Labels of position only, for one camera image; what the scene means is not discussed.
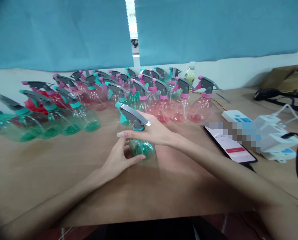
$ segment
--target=hand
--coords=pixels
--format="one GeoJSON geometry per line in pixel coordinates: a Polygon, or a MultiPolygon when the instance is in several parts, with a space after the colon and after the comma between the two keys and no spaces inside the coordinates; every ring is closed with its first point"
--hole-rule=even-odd
{"type": "Polygon", "coordinates": [[[100,171],[108,180],[112,180],[122,173],[129,166],[145,159],[143,154],[127,159],[125,153],[129,151],[129,145],[126,143],[126,138],[120,138],[113,146],[110,155],[100,171]]]}
{"type": "Polygon", "coordinates": [[[167,129],[155,116],[138,112],[150,121],[151,125],[145,126],[144,131],[122,131],[117,133],[117,137],[137,138],[157,145],[170,146],[176,133],[167,129]]]}

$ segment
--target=blue curtain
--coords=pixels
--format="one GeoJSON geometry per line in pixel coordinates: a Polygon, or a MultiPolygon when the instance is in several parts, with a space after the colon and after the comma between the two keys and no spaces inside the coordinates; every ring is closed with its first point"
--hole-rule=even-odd
{"type": "Polygon", "coordinates": [[[298,1],[135,0],[142,66],[298,51],[298,1]]]}
{"type": "Polygon", "coordinates": [[[133,66],[123,0],[0,0],[0,68],[133,66]]]}

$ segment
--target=smartphone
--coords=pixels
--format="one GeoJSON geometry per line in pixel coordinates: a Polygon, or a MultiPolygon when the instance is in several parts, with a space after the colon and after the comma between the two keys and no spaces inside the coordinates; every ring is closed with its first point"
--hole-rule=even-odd
{"type": "Polygon", "coordinates": [[[223,129],[211,129],[206,126],[203,128],[226,157],[241,164],[258,162],[258,160],[240,143],[225,136],[223,134],[223,129]]]}

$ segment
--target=wooden table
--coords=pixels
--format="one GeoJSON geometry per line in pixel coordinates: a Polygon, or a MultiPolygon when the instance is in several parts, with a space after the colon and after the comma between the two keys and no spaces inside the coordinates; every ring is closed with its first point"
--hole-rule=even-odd
{"type": "MultiPolygon", "coordinates": [[[[271,114],[280,106],[253,101],[256,88],[226,90],[222,94],[231,104],[214,94],[228,110],[240,110],[251,119],[271,114]]],[[[191,94],[191,101],[200,97],[191,94]]],[[[225,121],[223,109],[214,103],[209,122],[225,121]]],[[[118,124],[115,109],[98,112],[101,128],[92,133],[56,136],[15,143],[0,136],[0,223],[4,224],[49,197],[80,181],[105,162],[125,129],[118,124]]],[[[292,117],[285,110],[280,118],[292,117]]],[[[197,144],[222,154],[199,124],[169,122],[167,127],[197,144]]],[[[288,130],[298,132],[298,122],[288,130]]],[[[96,190],[73,208],[60,226],[81,226],[140,221],[250,210],[251,202],[214,178],[184,154],[157,146],[157,157],[140,162],[96,190]]],[[[252,164],[261,176],[273,181],[298,204],[295,160],[278,163],[255,154],[252,164]]]]}

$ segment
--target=white wall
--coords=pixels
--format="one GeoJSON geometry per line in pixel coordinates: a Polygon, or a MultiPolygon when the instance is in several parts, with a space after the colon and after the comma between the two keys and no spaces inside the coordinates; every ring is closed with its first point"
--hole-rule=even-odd
{"type": "MultiPolygon", "coordinates": [[[[139,57],[134,57],[134,69],[140,71],[139,57]]],[[[274,67],[298,64],[298,53],[273,55],[257,58],[233,58],[210,62],[197,62],[196,75],[204,75],[217,83],[222,89],[242,88],[259,85],[264,76],[274,67]]],[[[188,64],[160,65],[167,72],[170,66],[185,72],[188,64]]],[[[143,66],[150,69],[154,66],[143,66]]],[[[126,73],[125,68],[115,69],[126,73]]],[[[72,72],[62,72],[63,76],[70,76],[72,72]]],[[[20,89],[30,90],[28,86],[22,85],[21,81],[44,81],[54,83],[52,78],[54,72],[44,72],[26,69],[0,69],[0,94],[23,103],[27,98],[19,93],[20,89]]],[[[0,103],[0,110],[11,111],[0,103]]]]}

